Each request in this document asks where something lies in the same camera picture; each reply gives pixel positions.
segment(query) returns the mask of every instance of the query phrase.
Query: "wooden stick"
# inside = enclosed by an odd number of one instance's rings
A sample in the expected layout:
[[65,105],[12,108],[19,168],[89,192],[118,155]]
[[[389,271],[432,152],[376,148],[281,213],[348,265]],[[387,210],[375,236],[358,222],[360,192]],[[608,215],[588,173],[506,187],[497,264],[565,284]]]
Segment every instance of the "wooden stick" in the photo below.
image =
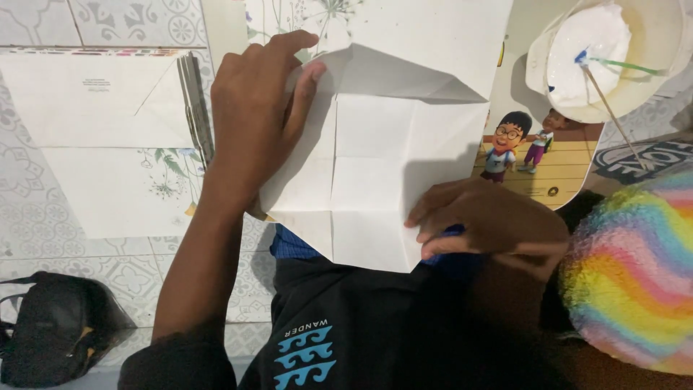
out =
[[626,136],[626,132],[623,131],[623,128],[621,127],[621,123],[618,121],[618,118],[616,115],[613,114],[613,111],[611,111],[611,107],[609,107],[609,104],[606,102],[606,97],[604,97],[604,94],[602,93],[602,90],[599,88],[599,85],[597,84],[597,81],[595,80],[595,77],[592,75],[592,71],[587,65],[580,65],[582,70],[587,74],[587,77],[590,78],[592,81],[592,84],[595,86],[595,89],[597,90],[597,93],[599,94],[599,97],[602,98],[602,101],[604,102],[604,106],[606,106],[606,109],[608,110],[609,115],[611,115],[611,119],[614,121],[616,124],[616,128],[621,132],[621,135],[623,136],[623,139],[626,140],[626,143],[628,144],[628,147],[631,148],[631,151],[633,152],[633,155],[635,156],[635,159],[640,163],[640,166],[645,170],[648,171],[647,167],[645,164],[642,162],[642,160],[638,157],[638,153],[635,151],[633,148],[633,145],[631,142],[628,140],[628,137]]

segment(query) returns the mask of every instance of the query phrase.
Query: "white glue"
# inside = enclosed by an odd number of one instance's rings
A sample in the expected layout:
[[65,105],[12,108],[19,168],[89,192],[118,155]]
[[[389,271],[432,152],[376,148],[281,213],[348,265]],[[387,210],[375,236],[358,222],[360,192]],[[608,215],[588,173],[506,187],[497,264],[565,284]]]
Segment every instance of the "white glue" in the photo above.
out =
[[547,81],[558,106],[582,107],[600,100],[599,94],[575,58],[587,49],[587,63],[604,95],[618,84],[622,68],[602,65],[590,57],[624,62],[631,32],[621,17],[621,6],[608,4],[577,12],[559,29],[549,52]]

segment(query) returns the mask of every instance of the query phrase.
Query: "green straw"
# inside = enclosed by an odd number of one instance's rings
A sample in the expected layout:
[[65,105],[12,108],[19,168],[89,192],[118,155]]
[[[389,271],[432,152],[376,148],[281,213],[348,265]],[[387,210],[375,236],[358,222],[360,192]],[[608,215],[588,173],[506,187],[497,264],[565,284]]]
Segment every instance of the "green straw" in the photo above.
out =
[[643,72],[647,72],[649,74],[653,74],[654,76],[665,76],[667,74],[666,70],[654,70],[646,67],[641,67],[633,64],[629,64],[627,62],[618,62],[618,61],[612,61],[612,60],[605,60],[603,58],[594,58],[591,57],[590,60],[597,61],[601,64],[609,64],[609,65],[616,65],[618,67],[623,67],[623,68],[628,68],[628,69],[636,69],[640,70]]

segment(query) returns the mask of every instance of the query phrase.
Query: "black bag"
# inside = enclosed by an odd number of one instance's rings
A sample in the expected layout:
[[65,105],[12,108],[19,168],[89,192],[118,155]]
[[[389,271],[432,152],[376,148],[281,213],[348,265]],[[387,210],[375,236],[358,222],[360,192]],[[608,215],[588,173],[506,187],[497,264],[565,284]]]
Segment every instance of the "black bag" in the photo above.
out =
[[132,324],[95,280],[40,271],[0,282],[8,283],[36,283],[0,300],[23,298],[17,323],[0,321],[0,382],[10,386],[53,387],[79,378]]

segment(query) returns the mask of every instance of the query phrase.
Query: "cartoon backpack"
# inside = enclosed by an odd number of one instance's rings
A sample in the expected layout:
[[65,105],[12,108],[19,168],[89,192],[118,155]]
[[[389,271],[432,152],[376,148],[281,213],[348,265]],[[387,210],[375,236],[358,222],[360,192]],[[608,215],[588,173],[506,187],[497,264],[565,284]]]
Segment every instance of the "cartoon backpack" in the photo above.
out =
[[[493,155],[493,151],[495,148],[491,148],[491,150],[488,152],[488,155],[486,156],[486,161],[489,161],[489,158],[491,158],[491,155]],[[515,152],[515,149],[511,149],[507,152],[505,152],[505,159],[503,160],[503,166],[508,165],[508,159],[510,158],[510,153],[513,153],[515,155],[517,152]]]

